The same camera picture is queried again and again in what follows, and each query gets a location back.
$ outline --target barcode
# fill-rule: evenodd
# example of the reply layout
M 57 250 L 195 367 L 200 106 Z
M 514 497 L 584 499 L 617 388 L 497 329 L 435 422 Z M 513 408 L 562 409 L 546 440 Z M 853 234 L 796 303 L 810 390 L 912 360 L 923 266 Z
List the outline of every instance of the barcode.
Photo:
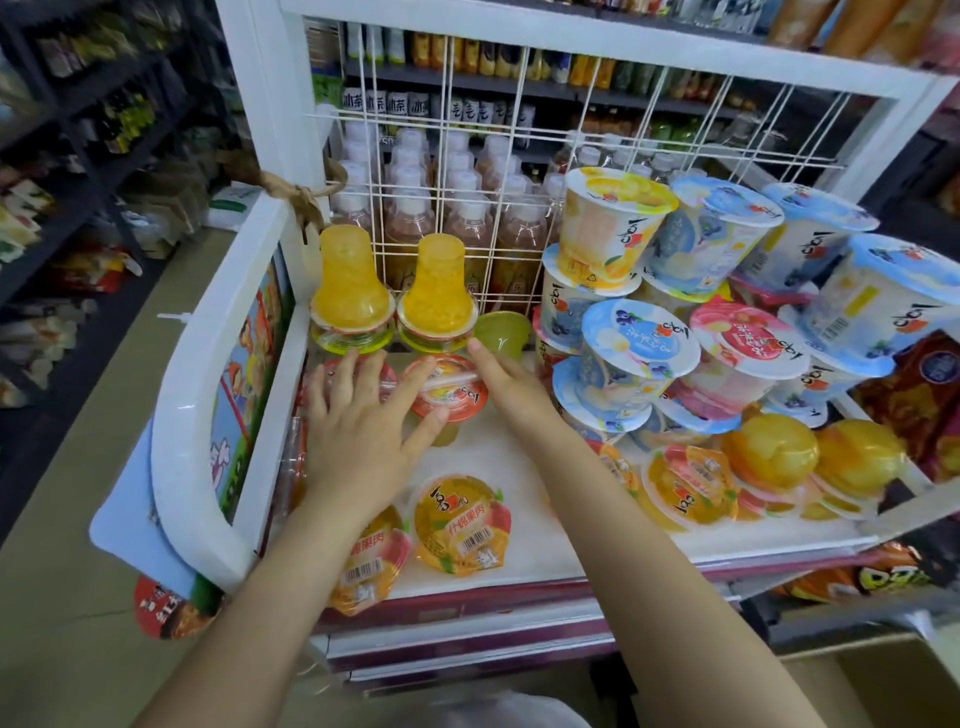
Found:
M 770 256 L 761 251 L 754 251 L 754 260 L 750 264 L 750 271 L 752 273 L 760 273 L 763 271 L 763 266 L 767 264 L 767 260 Z
M 343 583 L 346 586 L 350 584 L 355 584 L 358 581 L 363 581 L 364 579 L 369 579 L 371 576 L 379 574 L 383 571 L 383 559 L 375 558 L 372 561 L 368 561 L 366 564 L 360 564 L 359 566 L 353 567 L 353 569 L 348 569 L 343 576 Z
M 834 319 L 833 323 L 824 329 L 824 341 L 832 341 L 843 333 L 849 325 L 850 322 L 843 316 Z
M 472 536 L 467 536 L 463 541 L 460 542 L 460 545 L 457 546 L 460 549 L 460 555 L 466 556 L 475 548 L 482 546 L 492 538 L 493 532 L 490 530 L 489 526 L 485 525 Z

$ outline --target forearm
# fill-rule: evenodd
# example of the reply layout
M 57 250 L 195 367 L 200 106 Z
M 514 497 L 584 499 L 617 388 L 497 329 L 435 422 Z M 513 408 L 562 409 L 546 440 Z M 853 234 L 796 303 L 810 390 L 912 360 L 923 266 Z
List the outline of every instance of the forearm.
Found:
M 273 725 L 297 656 L 362 528 L 332 506 L 312 519 L 302 511 L 291 516 L 136 725 Z
M 529 451 L 657 724 L 822 725 L 767 646 L 568 432 Z

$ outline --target yellow jelly bottle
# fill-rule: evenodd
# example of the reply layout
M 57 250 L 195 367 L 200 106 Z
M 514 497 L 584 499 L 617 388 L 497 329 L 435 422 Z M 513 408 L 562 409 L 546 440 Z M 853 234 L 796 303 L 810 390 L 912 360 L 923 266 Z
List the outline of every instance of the yellow jelly bottle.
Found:
M 431 336 L 456 334 L 470 325 L 476 303 L 464 285 L 464 244 L 443 232 L 425 235 L 417 246 L 417 276 L 403 297 L 403 318 Z
M 333 225 L 320 233 L 324 282 L 313 310 L 332 327 L 375 328 L 390 317 L 390 291 L 376 276 L 370 234 L 355 225 Z

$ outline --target plastic packaging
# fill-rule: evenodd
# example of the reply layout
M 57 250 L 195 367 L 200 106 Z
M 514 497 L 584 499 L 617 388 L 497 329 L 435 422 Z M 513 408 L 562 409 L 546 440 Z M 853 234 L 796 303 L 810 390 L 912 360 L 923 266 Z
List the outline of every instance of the plastic packaging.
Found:
M 598 292 L 619 290 L 678 204 L 668 188 L 629 172 L 595 167 L 567 172 L 560 270 Z
M 680 208 L 660 227 L 645 262 L 657 279 L 688 295 L 716 291 L 756 242 L 783 222 L 776 203 L 739 184 L 681 177 L 670 189 Z
M 960 264 L 927 248 L 870 233 L 801 315 L 825 344 L 868 358 L 902 352 L 957 317 Z
M 502 567 L 510 544 L 503 494 L 470 475 L 447 475 L 423 488 L 414 511 L 418 558 L 453 576 Z

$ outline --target finger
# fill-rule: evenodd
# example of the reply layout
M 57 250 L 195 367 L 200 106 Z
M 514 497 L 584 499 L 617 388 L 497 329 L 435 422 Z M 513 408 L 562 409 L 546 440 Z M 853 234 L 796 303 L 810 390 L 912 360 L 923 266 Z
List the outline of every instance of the finger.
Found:
M 386 359 L 387 353 L 382 349 L 367 357 L 353 388 L 354 401 L 364 404 L 377 404 L 380 401 L 380 371 Z
M 310 422 L 313 425 L 320 423 L 326 417 L 326 402 L 324 401 L 324 379 L 326 371 L 321 364 L 313 373 L 307 375 L 307 401 L 310 405 Z
M 510 382 L 511 376 L 503 370 L 501 363 L 487 347 L 480 343 L 479 339 L 471 338 L 467 341 L 467 351 L 470 352 L 473 363 L 480 371 L 480 376 L 490 389 L 499 389 Z
M 330 387 L 331 415 L 339 415 L 353 401 L 353 370 L 357 356 L 356 349 L 349 350 L 337 364 L 337 371 L 333 373 L 333 384 Z
M 450 410 L 446 407 L 437 407 L 430 414 L 423 418 L 417 425 L 410 437 L 403 443 L 401 448 L 406 455 L 407 461 L 411 465 L 420 462 L 423 454 L 430 449 L 433 441 L 437 439 L 440 431 L 444 429 L 447 419 L 450 417 Z
M 387 400 L 387 407 L 396 416 L 402 419 L 410 408 L 414 405 L 414 400 L 420 393 L 420 388 L 433 374 L 433 369 L 437 360 L 432 356 L 426 356 L 416 367 L 410 370 L 400 383 L 396 386 L 394 393 Z

